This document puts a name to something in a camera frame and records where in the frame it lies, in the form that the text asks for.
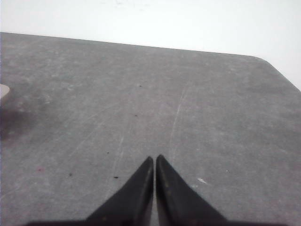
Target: white wall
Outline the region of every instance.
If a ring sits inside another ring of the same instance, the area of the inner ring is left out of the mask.
[[[1,31],[252,55],[301,90],[300,0],[2,0]]]

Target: gray concrete floor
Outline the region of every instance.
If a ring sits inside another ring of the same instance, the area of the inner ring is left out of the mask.
[[[2,33],[1,83],[3,226],[84,219],[160,153],[228,219],[301,222],[301,93],[264,60]]]

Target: concrete floor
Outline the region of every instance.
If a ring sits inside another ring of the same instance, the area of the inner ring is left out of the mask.
[[[160,153],[228,219],[301,222],[301,92],[266,61],[2,33],[1,83],[3,226],[84,219]]]

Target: stain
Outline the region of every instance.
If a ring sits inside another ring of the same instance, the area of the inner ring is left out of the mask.
[[[37,168],[37,171],[38,171],[38,172],[44,172],[44,170],[45,170],[45,169],[44,169],[43,167],[38,167],[38,168]]]
[[[2,107],[0,123],[1,141],[11,139],[16,142],[22,137],[22,134],[26,134],[31,130],[34,121],[35,118],[31,113],[28,113],[28,110],[21,112]]]

